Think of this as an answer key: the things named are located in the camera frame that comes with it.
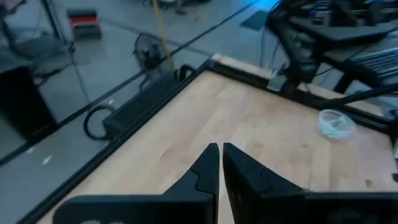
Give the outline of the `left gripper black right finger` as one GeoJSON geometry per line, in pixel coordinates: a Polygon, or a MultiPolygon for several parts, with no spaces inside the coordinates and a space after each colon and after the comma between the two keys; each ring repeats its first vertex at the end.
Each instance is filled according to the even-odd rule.
{"type": "Polygon", "coordinates": [[[223,172],[235,224],[307,221],[302,188],[230,142],[223,144],[223,172]]]}

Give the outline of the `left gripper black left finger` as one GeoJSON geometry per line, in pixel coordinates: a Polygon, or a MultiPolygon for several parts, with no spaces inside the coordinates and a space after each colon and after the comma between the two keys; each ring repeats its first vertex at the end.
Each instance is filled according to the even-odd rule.
{"type": "Polygon", "coordinates": [[[220,150],[210,143],[192,166],[165,192],[171,204],[163,224],[217,224],[220,150]]]}

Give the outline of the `clear plastic bin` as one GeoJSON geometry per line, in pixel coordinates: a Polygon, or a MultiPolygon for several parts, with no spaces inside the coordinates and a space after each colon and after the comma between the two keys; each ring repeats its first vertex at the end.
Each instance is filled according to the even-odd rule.
{"type": "Polygon", "coordinates": [[[346,139],[356,131],[356,123],[347,115],[337,110],[321,110],[318,114],[317,128],[324,137],[332,140],[346,139]],[[343,118],[346,121],[339,129],[331,128],[326,121],[343,118]]]}

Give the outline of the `black perforated metal box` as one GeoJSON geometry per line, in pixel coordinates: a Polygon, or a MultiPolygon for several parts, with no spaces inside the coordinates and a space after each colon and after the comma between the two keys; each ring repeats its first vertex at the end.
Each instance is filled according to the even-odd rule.
{"type": "Polygon", "coordinates": [[[167,77],[151,83],[102,121],[104,138],[118,141],[134,135],[188,83],[187,78],[178,81],[167,77]]]}

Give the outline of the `black floor fan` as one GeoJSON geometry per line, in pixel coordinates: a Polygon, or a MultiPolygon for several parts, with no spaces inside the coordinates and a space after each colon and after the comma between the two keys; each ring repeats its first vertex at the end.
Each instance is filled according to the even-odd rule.
{"type": "Polygon", "coordinates": [[[141,32],[138,35],[133,55],[145,72],[167,73],[174,69],[172,59],[167,58],[162,40],[152,34],[141,32]]]}

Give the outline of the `yellow leaning pole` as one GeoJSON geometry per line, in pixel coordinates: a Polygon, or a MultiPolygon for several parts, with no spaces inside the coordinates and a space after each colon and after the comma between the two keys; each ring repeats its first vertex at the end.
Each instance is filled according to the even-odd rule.
{"type": "Polygon", "coordinates": [[[161,42],[162,42],[162,47],[164,49],[166,59],[167,59],[169,65],[170,65],[171,69],[174,70],[175,69],[174,61],[172,60],[170,51],[169,51],[169,49],[167,47],[167,43],[166,43],[166,39],[165,39],[165,35],[164,35],[164,27],[163,27],[163,23],[162,23],[162,19],[161,19],[161,16],[160,16],[160,11],[159,11],[158,1],[157,0],[152,0],[152,5],[153,5],[153,8],[154,8],[155,18],[156,18],[156,23],[157,23],[157,29],[158,29],[159,34],[160,34],[160,39],[161,39],[161,42]]]}

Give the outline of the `dark floor mat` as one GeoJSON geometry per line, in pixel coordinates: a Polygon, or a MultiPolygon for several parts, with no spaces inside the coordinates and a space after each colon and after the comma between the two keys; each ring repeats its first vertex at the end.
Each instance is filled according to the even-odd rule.
{"type": "Polygon", "coordinates": [[[258,10],[254,14],[249,16],[247,19],[242,21],[240,26],[253,31],[260,31],[262,29],[266,29],[268,15],[269,15],[268,11],[258,10]]]}

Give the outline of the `red black step stool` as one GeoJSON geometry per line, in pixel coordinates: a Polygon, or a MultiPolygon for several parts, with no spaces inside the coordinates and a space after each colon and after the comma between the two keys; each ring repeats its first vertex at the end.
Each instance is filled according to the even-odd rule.
{"type": "Polygon", "coordinates": [[[67,16],[74,40],[102,38],[98,13],[95,9],[68,9],[67,16]]]}

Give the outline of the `black cabinet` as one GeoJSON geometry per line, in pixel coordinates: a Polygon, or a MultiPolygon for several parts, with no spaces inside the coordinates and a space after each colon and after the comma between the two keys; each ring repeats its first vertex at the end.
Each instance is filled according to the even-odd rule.
{"type": "Polygon", "coordinates": [[[0,70],[0,113],[26,139],[58,128],[27,67],[0,70]]]}

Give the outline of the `grey wheeled cart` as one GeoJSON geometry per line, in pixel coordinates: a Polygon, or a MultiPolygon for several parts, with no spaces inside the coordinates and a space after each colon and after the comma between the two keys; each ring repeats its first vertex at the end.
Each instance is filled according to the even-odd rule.
{"type": "Polygon", "coordinates": [[[75,51],[75,45],[55,34],[43,32],[38,36],[29,37],[27,40],[18,41],[13,31],[5,32],[9,49],[11,52],[32,64],[40,59],[59,56],[62,54],[72,54],[75,51]]]}

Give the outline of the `black table frame rail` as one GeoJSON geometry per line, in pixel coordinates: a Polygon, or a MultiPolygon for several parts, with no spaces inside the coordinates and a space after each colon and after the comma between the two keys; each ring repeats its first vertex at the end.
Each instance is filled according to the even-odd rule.
{"type": "Polygon", "coordinates": [[[358,126],[347,139],[329,140],[317,120],[314,109],[205,72],[34,223],[52,224],[56,207],[78,195],[164,192],[211,142],[230,142],[308,190],[398,191],[385,134],[358,126]]]}

